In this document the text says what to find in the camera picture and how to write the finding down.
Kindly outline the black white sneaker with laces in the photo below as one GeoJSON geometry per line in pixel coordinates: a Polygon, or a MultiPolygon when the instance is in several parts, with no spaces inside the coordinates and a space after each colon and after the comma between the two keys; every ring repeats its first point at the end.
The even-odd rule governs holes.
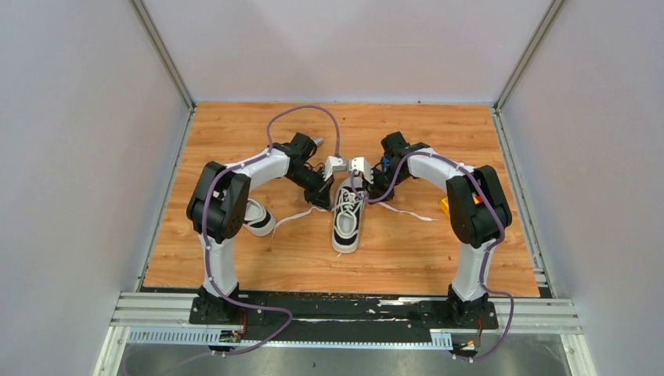
{"type": "MultiPolygon", "coordinates": [[[[270,230],[271,237],[274,237],[277,228],[286,222],[304,218],[314,211],[331,212],[332,227],[330,239],[332,248],[338,254],[353,253],[359,246],[363,209],[367,203],[365,200],[363,200],[363,198],[368,198],[366,189],[361,187],[363,182],[364,181],[362,177],[356,176],[347,178],[337,188],[336,194],[334,195],[334,202],[331,211],[312,205],[304,212],[287,216],[277,221],[272,230],[270,230]]],[[[412,215],[413,217],[425,222],[437,220],[418,215],[417,213],[411,211],[399,210],[384,202],[378,202],[378,204],[390,211],[412,215]]],[[[305,235],[308,236],[305,239],[309,243],[315,244],[315,240],[323,239],[323,235],[316,235],[319,233],[318,230],[321,230],[323,227],[313,226],[311,229],[309,229],[311,226],[305,227],[305,235]]]]}

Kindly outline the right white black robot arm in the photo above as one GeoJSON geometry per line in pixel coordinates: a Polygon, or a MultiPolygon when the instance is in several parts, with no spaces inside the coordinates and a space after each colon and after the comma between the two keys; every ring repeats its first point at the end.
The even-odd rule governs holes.
{"type": "Polygon", "coordinates": [[[461,243],[456,274],[449,286],[447,316],[458,327],[478,317],[491,290],[486,285],[494,249],[512,223],[496,169],[466,166],[438,154],[426,143],[408,143],[401,132],[381,140],[381,162],[369,172],[355,170],[370,202],[389,201],[406,179],[423,179],[446,195],[453,233],[461,243]]]}

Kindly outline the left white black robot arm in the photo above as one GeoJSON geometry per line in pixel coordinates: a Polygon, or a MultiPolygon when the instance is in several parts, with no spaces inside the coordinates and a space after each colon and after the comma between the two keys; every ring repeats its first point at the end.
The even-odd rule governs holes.
{"type": "Polygon", "coordinates": [[[312,206],[332,208],[332,178],[323,168],[309,164],[322,142],[298,132],[290,142],[273,144],[250,159],[228,165],[211,161],[204,166],[186,216],[203,248],[205,280],[199,296],[210,304],[210,314],[218,322],[232,323],[240,313],[240,303],[233,296],[239,287],[234,266],[236,235],[246,227],[265,236],[276,225],[263,206],[260,216],[250,215],[250,192],[285,177],[304,190],[305,201],[312,206]]]}

